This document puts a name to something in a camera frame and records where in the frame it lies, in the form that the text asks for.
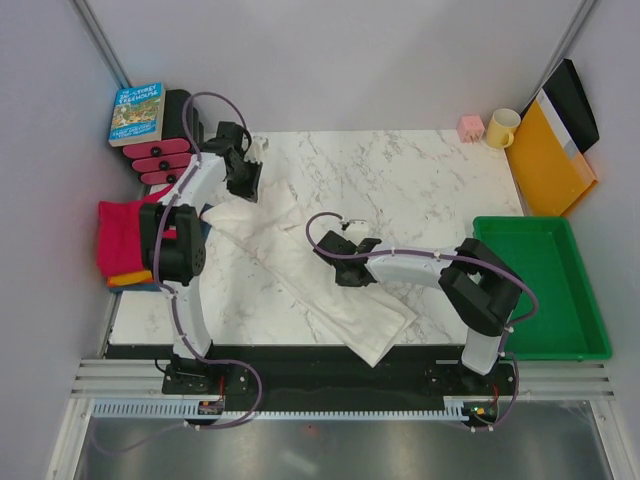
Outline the white t shirt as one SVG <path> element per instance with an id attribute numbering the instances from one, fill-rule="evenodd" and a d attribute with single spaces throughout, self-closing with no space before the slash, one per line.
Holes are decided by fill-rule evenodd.
<path id="1" fill-rule="evenodd" d="M 259 263 L 366 364 L 376 366 L 417 315 L 377 285 L 340 287 L 335 271 L 306 242 L 303 212 L 290 186 L 263 187 L 256 203 L 234 199 L 204 220 Z"/>

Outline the yellow mug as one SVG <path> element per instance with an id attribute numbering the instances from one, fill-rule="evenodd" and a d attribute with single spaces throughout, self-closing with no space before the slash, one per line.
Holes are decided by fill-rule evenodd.
<path id="1" fill-rule="evenodd" d="M 520 124 L 521 117 L 516 111 L 508 108 L 495 110 L 486 130 L 487 145 L 493 149 L 510 147 Z"/>

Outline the green plastic tray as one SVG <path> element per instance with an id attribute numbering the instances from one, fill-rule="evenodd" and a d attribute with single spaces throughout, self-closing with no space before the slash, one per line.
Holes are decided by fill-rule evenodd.
<path id="1" fill-rule="evenodd" d="M 538 313 L 515 326 L 506 349 L 526 361 L 608 360 L 612 348 L 569 222 L 479 216 L 474 237 L 531 288 Z"/>

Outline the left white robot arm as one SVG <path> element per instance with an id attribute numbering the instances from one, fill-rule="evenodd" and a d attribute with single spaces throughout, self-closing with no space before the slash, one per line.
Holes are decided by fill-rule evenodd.
<path id="1" fill-rule="evenodd" d="M 184 379 L 198 393 L 211 392 L 220 378 L 218 367 L 207 359 L 213 342 L 200 297 L 200 275 L 206 263 L 200 214 L 221 184 L 235 197 L 258 201 L 262 162 L 247 157 L 252 143 L 244 126 L 219 123 L 216 135 L 195 148 L 187 169 L 170 190 L 139 210 L 143 264 L 168 298 L 173 353 L 193 361 Z"/>

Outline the pink plug cube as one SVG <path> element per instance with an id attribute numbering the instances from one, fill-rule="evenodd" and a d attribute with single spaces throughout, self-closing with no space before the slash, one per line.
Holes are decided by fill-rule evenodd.
<path id="1" fill-rule="evenodd" d="M 457 133 L 462 143 L 475 143 L 482 140 L 485 126 L 479 115 L 464 115 L 459 119 Z"/>

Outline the blue treehouse book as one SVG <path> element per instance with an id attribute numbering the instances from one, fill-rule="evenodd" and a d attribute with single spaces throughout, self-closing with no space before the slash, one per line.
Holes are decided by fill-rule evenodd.
<path id="1" fill-rule="evenodd" d="M 114 102 L 109 145 L 118 148 L 160 140 L 165 96 L 162 83 L 119 90 Z"/>

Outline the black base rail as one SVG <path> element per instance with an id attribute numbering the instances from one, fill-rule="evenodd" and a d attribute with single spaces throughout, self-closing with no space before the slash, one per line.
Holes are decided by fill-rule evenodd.
<path id="1" fill-rule="evenodd" d="M 166 394 L 221 395 L 232 410 L 435 410 L 448 397 L 510 396 L 513 366 L 486 376 L 461 364 L 459 346 L 395 346 L 374 367 L 337 345 L 217 345 L 211 365 L 180 360 L 167 345 L 111 346 L 110 360 L 165 360 Z"/>

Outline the orange folded t shirt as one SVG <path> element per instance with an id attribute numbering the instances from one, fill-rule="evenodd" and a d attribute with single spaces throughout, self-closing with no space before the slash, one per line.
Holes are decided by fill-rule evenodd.
<path id="1" fill-rule="evenodd" d="M 148 284 L 153 282 L 152 273 L 149 270 L 141 270 L 107 278 L 109 288 L 128 287 L 131 285 Z"/>

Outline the red folded t shirt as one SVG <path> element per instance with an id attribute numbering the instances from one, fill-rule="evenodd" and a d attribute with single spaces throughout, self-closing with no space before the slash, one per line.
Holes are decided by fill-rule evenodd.
<path id="1" fill-rule="evenodd" d="M 131 202 L 99 202 L 96 264 L 104 277 L 140 272 L 151 277 L 142 261 L 139 213 L 143 205 L 156 204 L 170 190 L 168 185 Z"/>

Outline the blue folded t shirt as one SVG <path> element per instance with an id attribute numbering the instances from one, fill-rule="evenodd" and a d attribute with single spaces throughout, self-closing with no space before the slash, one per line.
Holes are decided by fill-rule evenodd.
<path id="1" fill-rule="evenodd" d="M 211 231 L 211 226 L 208 223 L 204 222 L 203 220 L 200 220 L 200 230 L 201 230 L 201 235 L 203 240 L 206 241 L 209 236 L 209 232 Z M 177 237 L 177 234 L 175 229 L 169 229 L 165 231 L 163 235 L 163 243 L 165 243 L 169 239 L 175 239 L 176 237 Z M 127 291 L 158 292 L 160 290 L 155 284 L 154 279 L 152 283 L 148 283 L 148 284 L 139 284 L 139 285 L 131 285 L 128 287 L 116 287 L 116 288 L 109 288 L 107 286 L 107 288 L 111 293 L 122 293 Z"/>

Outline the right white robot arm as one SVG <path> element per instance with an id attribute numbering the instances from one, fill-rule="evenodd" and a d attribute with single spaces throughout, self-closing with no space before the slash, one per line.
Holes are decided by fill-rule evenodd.
<path id="1" fill-rule="evenodd" d="M 442 251 L 393 247 L 377 238 L 356 244 L 329 231 L 314 253 L 335 269 L 339 286 L 397 282 L 442 291 L 467 327 L 457 371 L 460 386 L 477 394 L 493 383 L 493 368 L 524 284 L 481 241 L 467 238 Z"/>

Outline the black pink drawer organizer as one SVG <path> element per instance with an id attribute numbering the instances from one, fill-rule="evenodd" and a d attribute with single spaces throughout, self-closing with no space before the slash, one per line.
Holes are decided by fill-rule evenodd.
<path id="1" fill-rule="evenodd" d="M 141 183 L 149 186 L 175 183 L 186 171 L 194 153 L 186 131 L 196 143 L 204 139 L 204 124 L 195 106 L 188 107 L 187 127 L 183 126 L 182 110 L 189 96 L 184 89 L 168 90 L 161 139 L 122 148 Z"/>

